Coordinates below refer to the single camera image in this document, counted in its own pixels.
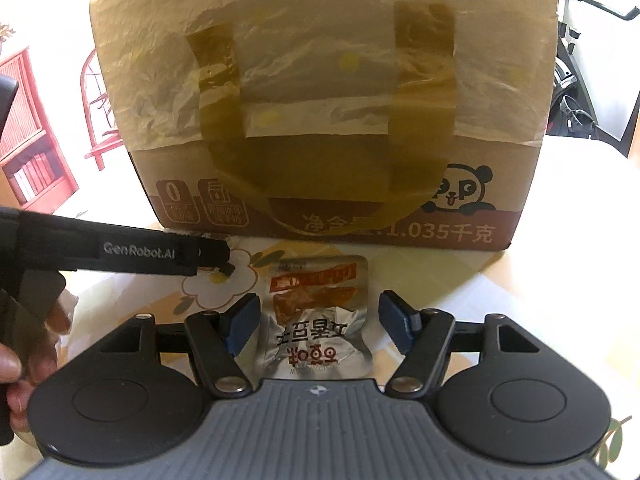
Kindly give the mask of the person's left hand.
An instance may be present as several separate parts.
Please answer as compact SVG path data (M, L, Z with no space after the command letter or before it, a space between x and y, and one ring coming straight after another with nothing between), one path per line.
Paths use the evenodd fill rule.
M27 358L21 359L14 350L1 346L1 385L6 386L1 404L9 410L14 434L29 432L28 402L35 388L58 369L56 345L72 329L77 303L78 298L67 289L61 292Z

